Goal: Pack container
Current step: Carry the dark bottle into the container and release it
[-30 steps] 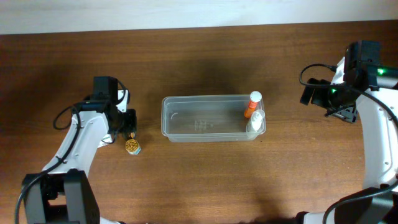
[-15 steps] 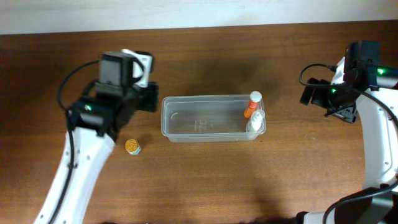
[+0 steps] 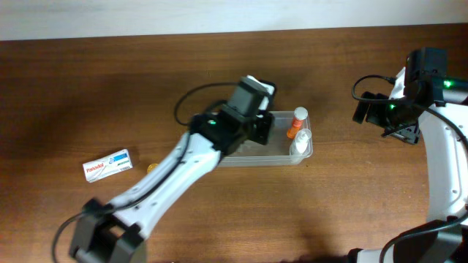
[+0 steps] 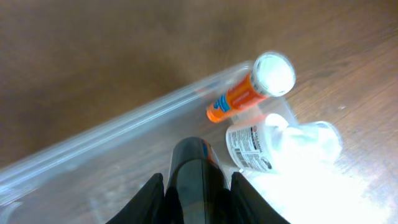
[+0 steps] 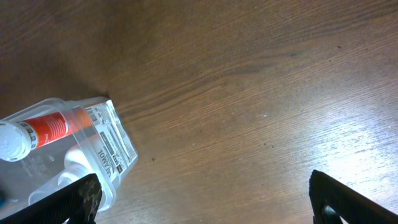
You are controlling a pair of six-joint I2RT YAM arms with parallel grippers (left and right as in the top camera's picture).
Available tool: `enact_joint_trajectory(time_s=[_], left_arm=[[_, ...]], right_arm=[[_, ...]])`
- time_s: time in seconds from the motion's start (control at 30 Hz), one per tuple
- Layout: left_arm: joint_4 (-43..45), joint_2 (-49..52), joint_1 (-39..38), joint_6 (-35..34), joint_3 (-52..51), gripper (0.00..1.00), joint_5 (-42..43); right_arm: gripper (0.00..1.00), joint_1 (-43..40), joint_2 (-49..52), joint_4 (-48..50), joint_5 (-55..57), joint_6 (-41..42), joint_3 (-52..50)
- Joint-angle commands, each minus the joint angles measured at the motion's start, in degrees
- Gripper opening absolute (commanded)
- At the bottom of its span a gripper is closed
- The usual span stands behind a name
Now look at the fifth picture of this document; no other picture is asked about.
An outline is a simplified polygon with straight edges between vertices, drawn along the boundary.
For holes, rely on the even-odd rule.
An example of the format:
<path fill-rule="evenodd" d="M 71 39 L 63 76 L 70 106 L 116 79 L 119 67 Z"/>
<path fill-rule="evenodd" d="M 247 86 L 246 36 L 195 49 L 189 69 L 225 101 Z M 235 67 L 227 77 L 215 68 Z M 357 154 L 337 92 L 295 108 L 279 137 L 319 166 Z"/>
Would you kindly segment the white spray bottle clear cap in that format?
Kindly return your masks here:
<path fill-rule="evenodd" d="M 67 151 L 64 158 L 64 166 L 64 170 L 61 171 L 58 177 L 59 187 L 65 187 L 93 173 L 93 169 L 79 145 L 75 145 Z"/>

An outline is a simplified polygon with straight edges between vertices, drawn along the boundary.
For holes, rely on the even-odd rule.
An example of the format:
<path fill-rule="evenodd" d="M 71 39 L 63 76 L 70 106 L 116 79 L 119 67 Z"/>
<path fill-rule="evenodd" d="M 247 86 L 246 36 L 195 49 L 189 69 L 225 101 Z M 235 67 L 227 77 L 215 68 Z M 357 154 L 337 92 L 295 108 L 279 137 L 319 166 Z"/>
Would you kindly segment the orange tube white cap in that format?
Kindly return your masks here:
<path fill-rule="evenodd" d="M 74 108 L 72 115 L 71 118 L 56 112 L 22 121 L 1 121 L 1 159 L 19 161 L 30 151 L 92 125 L 84 109 Z"/>

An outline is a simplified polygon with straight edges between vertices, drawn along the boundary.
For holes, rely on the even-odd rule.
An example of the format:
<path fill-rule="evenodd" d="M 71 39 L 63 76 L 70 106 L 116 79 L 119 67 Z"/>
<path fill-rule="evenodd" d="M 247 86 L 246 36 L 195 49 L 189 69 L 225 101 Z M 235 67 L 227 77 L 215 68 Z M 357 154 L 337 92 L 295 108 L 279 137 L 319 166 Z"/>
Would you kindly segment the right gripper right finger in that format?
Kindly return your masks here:
<path fill-rule="evenodd" d="M 314 223 L 397 223 L 397 215 L 324 172 L 313 170 L 309 197 Z"/>

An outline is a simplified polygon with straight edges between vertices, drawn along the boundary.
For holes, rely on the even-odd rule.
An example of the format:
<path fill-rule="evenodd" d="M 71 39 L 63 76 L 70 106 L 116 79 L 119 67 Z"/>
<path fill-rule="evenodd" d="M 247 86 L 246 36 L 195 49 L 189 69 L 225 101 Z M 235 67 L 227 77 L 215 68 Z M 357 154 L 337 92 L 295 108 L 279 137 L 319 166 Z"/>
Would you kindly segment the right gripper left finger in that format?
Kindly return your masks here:
<path fill-rule="evenodd" d="M 79 223 L 95 224 L 102 198 L 96 174 L 88 174 L 25 209 L 1 220 L 1 223 Z"/>

